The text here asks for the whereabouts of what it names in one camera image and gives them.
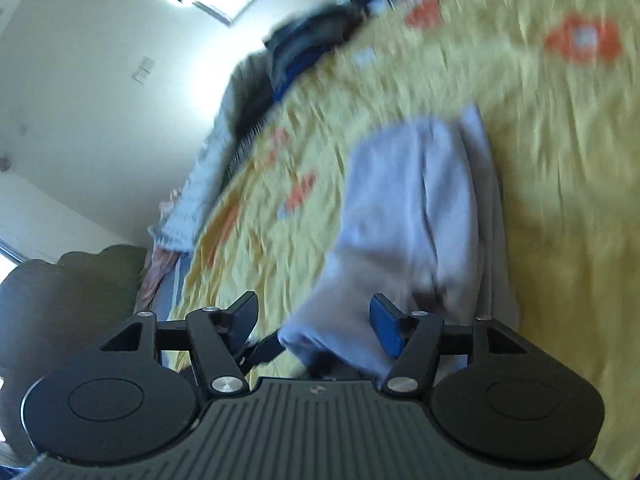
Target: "ribbed gray panel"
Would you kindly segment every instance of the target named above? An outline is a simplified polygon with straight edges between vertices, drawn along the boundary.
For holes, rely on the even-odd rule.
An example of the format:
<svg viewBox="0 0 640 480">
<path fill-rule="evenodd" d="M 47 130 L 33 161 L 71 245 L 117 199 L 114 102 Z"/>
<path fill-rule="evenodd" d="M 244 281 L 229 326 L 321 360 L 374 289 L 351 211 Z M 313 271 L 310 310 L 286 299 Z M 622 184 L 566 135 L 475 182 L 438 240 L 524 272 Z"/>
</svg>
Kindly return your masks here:
<svg viewBox="0 0 640 480">
<path fill-rule="evenodd" d="M 42 457 L 29 480 L 602 480 L 589 462 L 546 472 L 505 470 L 444 440 L 421 405 L 390 400 L 365 381 L 264 380 L 214 402 L 164 453 L 91 468 Z"/>
</svg>

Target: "lavender cloth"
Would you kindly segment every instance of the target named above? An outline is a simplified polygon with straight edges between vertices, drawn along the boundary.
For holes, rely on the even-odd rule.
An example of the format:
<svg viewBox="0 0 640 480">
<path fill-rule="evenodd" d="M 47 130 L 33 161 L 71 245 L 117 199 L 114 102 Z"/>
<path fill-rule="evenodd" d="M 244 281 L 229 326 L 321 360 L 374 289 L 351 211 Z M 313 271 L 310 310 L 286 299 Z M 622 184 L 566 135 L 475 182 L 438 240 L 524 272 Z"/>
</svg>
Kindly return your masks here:
<svg viewBox="0 0 640 480">
<path fill-rule="evenodd" d="M 409 313 L 412 293 L 435 287 L 448 323 L 491 315 L 519 326 L 498 181 L 474 107 L 457 122 L 388 127 L 353 150 L 336 245 L 280 342 L 307 365 L 330 352 L 383 379 L 393 361 L 370 326 L 370 298 L 381 292 Z"/>
</svg>

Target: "gray sofa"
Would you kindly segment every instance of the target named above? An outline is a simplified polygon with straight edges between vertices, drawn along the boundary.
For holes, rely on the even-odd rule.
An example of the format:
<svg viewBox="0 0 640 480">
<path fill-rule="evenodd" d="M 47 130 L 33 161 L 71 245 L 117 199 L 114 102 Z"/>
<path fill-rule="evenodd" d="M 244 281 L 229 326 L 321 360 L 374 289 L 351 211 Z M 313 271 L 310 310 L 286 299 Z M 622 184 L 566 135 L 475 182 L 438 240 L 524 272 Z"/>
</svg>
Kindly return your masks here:
<svg viewBox="0 0 640 480">
<path fill-rule="evenodd" d="M 24 463 L 35 456 L 20 421 L 29 387 L 133 313 L 146 250 L 113 246 L 29 260 L 0 284 L 0 428 Z"/>
</svg>

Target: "mattress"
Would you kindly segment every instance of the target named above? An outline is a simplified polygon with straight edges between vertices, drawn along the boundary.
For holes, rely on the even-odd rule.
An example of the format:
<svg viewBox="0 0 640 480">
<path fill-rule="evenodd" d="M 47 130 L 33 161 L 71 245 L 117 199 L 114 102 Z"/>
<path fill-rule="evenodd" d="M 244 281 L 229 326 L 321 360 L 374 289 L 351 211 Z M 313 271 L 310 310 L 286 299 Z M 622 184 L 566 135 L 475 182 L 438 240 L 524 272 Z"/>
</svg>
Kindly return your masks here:
<svg viewBox="0 0 640 480">
<path fill-rule="evenodd" d="M 476 103 L 503 186 L 522 334 L 589 380 L 593 455 L 640 472 L 640 0 L 408 0 L 287 93 L 220 199 L 171 313 L 260 301 L 256 336 L 305 299 L 338 231 L 351 148 Z M 178 356 L 177 367 L 186 364 Z M 252 372 L 294 376 L 290 354 Z"/>
</svg>

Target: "bed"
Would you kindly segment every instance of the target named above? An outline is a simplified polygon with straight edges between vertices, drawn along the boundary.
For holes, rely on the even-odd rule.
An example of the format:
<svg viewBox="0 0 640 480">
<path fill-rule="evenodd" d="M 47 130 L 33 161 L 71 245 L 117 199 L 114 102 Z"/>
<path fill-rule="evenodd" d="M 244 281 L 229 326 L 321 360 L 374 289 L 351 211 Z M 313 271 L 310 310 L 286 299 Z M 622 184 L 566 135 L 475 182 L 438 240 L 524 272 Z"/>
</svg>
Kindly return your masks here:
<svg viewBox="0 0 640 480">
<path fill-rule="evenodd" d="M 406 17 L 425 3 L 432 15 L 416 27 Z M 405 0 L 370 20 L 273 109 L 209 218 L 169 318 L 225 308 L 254 290 L 255 336 L 277 330 L 332 247 L 351 147 L 382 124 L 453 117 L 475 103 L 503 188 L 521 333 L 597 387 L 606 421 L 593 459 L 612 478 L 632 478 L 639 8 L 640 0 Z M 187 364 L 185 354 L 172 362 Z M 252 380 L 301 367 L 285 353 Z"/>
</svg>

